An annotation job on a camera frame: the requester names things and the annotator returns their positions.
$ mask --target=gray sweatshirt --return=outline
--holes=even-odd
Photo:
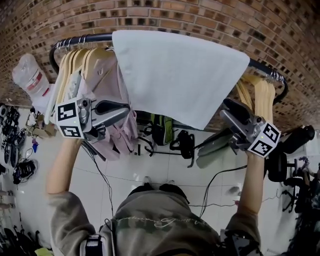
[[[80,199],[71,192],[50,195],[50,231],[55,255],[78,256],[83,241],[96,234]],[[110,226],[103,225],[106,255],[117,256],[211,255],[219,235],[193,214],[182,196],[161,190],[137,192],[119,206]],[[226,229],[240,230],[260,243],[255,214],[236,213]]]

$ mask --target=black and white marker cube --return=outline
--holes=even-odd
[[[57,104],[55,112],[56,125],[63,137],[85,138],[81,129],[76,98]]]
[[[281,132],[272,123],[266,122],[248,151],[265,158],[276,148],[280,135]]]

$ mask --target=plastic bag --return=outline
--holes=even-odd
[[[30,53],[20,58],[18,65],[12,71],[12,78],[14,83],[31,97],[31,100],[44,96],[49,90],[49,81],[45,73]]]

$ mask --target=shoe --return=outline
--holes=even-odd
[[[169,180],[168,182],[167,182],[167,184],[169,184],[169,185],[176,185],[176,183],[175,183],[175,181],[172,179],[172,180]]]
[[[150,185],[152,184],[151,178],[149,176],[145,176],[143,178],[142,184],[144,185],[146,183],[149,183]]]

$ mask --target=brick wall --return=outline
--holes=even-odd
[[[29,106],[11,72],[32,53],[47,77],[58,40],[118,29],[177,33],[213,41],[272,65],[289,83],[274,107],[283,130],[320,126],[320,10],[317,0],[4,0],[0,3],[0,101]],[[57,51],[56,58],[64,54]],[[237,97],[235,90],[231,93]],[[220,127],[215,115],[208,128]]]

